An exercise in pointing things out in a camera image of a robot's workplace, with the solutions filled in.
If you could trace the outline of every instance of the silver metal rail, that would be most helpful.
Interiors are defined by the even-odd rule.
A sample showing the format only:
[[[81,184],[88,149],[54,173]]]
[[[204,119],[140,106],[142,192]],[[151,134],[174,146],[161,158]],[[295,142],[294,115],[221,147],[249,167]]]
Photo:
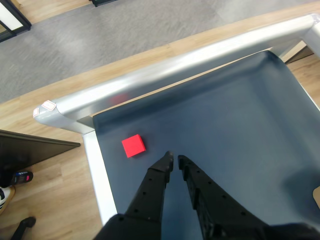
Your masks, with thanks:
[[[230,37],[51,100],[56,104],[55,109],[39,106],[35,119],[45,125],[86,134],[94,130],[89,115],[268,48],[273,47],[271,51],[280,56],[301,40],[320,56],[319,14]]]

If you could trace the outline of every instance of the floor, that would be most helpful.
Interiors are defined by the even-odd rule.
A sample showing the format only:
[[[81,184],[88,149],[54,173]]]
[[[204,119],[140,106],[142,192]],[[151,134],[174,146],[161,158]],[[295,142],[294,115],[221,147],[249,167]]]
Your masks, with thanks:
[[[0,127],[83,143],[80,134],[34,121],[33,109],[47,99],[59,98],[230,36],[310,12],[320,13],[320,1],[210,29],[54,82],[0,104]],[[320,106],[320,60],[312,55],[288,67]],[[33,180],[17,186],[16,195],[0,215],[0,240],[10,239],[19,222],[29,216],[35,216],[37,222],[25,233],[25,240],[93,239],[102,224],[83,145],[35,164],[30,170],[34,173]]]
[[[6,29],[0,25],[0,33],[4,32]]]
[[[39,0],[22,0],[25,11],[33,1]],[[38,20],[53,17],[0,44],[0,103],[212,28],[314,1],[118,0],[57,16],[53,1],[45,14],[33,11]]]
[[[20,11],[32,23],[38,23],[53,16],[63,14],[73,9],[92,4],[89,0],[14,0]]]

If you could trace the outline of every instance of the metal frame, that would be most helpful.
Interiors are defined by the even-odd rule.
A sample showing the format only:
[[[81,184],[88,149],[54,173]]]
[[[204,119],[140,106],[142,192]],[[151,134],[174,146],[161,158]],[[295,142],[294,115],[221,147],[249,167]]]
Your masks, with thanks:
[[[5,29],[8,31],[7,33],[10,33],[11,35],[8,37],[0,38],[0,43],[8,40],[10,38],[15,37],[17,34],[20,34],[25,31],[29,31],[31,29],[31,23],[29,20],[19,11],[18,8],[9,0],[0,0],[0,3],[23,25],[17,29],[10,30],[3,22],[0,21],[0,24],[5,27]]]
[[[281,58],[301,40],[320,57],[319,14],[261,27],[54,99],[54,110],[39,106],[35,119],[83,134],[100,216],[105,224],[116,214],[116,207],[107,174],[96,176],[98,168],[101,171],[105,167],[90,115],[266,49],[271,48]]]
[[[95,7],[99,7],[100,5],[109,4],[117,0],[91,0],[91,1]]]
[[[8,28],[2,21],[0,21],[0,25],[5,28],[5,31],[0,32],[0,43],[16,36],[16,33]]]

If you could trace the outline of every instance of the black panel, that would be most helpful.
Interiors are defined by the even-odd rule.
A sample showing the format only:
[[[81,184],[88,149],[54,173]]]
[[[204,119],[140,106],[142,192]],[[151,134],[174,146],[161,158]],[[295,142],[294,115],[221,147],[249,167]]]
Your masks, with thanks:
[[[94,118],[117,211],[124,213],[148,167],[164,152],[186,155],[270,225],[320,229],[320,112],[269,51],[100,113]],[[146,152],[127,158],[121,141],[140,134]],[[176,167],[166,186],[162,239],[201,239]]]
[[[10,30],[3,22],[0,21],[0,25],[6,29],[6,31],[0,32],[0,43],[31,29],[31,23],[29,20],[10,0],[0,0],[0,3],[22,24],[21,27]]]
[[[117,0],[91,0],[91,1],[96,7],[98,7],[100,5],[112,3],[112,2],[115,2]]]
[[[21,170],[79,146],[77,142],[0,130],[0,171]]]

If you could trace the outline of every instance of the gray tray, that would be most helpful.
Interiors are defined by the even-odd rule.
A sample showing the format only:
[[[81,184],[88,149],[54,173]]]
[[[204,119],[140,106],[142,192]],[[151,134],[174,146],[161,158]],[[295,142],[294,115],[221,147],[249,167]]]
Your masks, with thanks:
[[[178,155],[186,155],[247,210],[270,225],[320,229],[320,112],[271,52],[246,57],[94,118],[115,206],[127,210],[143,177],[175,154],[162,239],[202,239]],[[146,152],[127,158],[121,141],[140,134]]]

